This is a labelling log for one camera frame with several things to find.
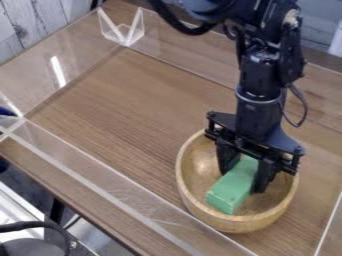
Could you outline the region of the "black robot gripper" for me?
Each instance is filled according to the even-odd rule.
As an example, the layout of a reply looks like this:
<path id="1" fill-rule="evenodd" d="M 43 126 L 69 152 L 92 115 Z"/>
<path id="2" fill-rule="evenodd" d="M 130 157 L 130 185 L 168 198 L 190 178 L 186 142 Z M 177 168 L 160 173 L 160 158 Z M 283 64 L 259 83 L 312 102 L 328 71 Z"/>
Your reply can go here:
<path id="1" fill-rule="evenodd" d="M 221 175 L 234 167 L 242 155 L 257 160 L 252 192 L 263 193 L 279 172 L 297 173 L 301 145 L 281 128 L 285 89 L 261 95 L 236 88 L 236 112 L 206 113 L 204 136 L 216 145 L 217 166 Z"/>

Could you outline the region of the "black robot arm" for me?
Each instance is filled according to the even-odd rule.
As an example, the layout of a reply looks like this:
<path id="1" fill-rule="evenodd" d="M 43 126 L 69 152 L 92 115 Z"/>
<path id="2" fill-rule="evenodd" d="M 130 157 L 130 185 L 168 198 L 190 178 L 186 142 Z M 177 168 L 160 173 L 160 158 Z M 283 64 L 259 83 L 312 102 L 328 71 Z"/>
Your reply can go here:
<path id="1" fill-rule="evenodd" d="M 240 158 L 256 160 L 250 191 L 261 193 L 279 172 L 297 173 L 304 148 L 283 131 L 285 96 L 299 95 L 303 76 L 301 17 L 297 0 L 182 0 L 200 22 L 188 27 L 162 0 L 148 0 L 154 12 L 180 33 L 198 36 L 220 25 L 234 41 L 240 76 L 236 112 L 206 113 L 206 138 L 214 141 L 218 170 L 232 171 Z"/>

